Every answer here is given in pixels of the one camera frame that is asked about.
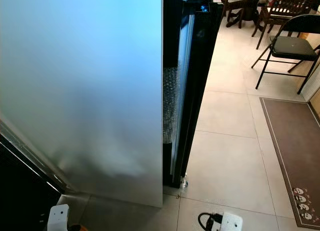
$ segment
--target refrigerator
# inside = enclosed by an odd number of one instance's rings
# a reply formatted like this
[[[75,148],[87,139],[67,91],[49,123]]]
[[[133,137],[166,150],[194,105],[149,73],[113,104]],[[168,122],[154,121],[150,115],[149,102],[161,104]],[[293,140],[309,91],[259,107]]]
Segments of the refrigerator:
[[[163,0],[163,185],[186,175],[222,10],[220,0]]]

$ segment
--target brown floor mat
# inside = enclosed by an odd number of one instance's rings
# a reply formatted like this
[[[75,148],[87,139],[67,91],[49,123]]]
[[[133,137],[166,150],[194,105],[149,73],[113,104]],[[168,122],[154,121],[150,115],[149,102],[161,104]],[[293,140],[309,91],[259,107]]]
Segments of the brown floor mat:
[[[320,230],[320,125],[308,103],[260,98],[296,224]]]

